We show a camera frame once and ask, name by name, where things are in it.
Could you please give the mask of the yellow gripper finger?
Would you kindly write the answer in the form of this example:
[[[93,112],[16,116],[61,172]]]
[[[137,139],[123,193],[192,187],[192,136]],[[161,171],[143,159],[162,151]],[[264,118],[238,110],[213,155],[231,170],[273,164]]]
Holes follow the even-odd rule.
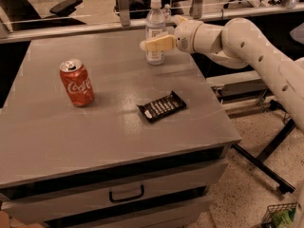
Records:
[[[140,48],[143,51],[169,51],[176,46],[176,39],[171,34],[166,34],[161,37],[151,37],[140,42]]]
[[[173,16],[173,22],[178,26],[184,22],[187,22],[188,19],[186,17],[183,17],[181,15],[174,15]]]

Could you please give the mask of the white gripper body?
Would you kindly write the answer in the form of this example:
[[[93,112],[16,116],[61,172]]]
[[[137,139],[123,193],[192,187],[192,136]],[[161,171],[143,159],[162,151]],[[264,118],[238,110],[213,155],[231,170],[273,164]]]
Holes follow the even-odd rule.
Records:
[[[194,53],[194,38],[202,22],[187,20],[178,24],[175,28],[177,48],[180,51]]]

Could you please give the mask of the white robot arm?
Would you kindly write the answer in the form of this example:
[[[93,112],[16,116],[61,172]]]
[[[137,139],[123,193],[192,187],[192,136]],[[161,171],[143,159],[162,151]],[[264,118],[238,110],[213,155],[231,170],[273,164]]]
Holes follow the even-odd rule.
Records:
[[[275,48],[251,21],[235,18],[223,26],[178,18],[172,35],[141,42],[143,48],[178,48],[197,52],[228,67],[253,67],[275,94],[298,127],[296,134],[283,142],[284,149],[267,161],[268,165],[289,175],[296,190],[277,198],[274,187],[262,178],[257,168],[240,161],[238,153],[228,156],[228,169],[211,188],[215,203],[199,215],[196,222],[183,228],[261,228],[257,223],[269,204],[295,202],[303,209],[304,182],[304,70],[299,62]]]

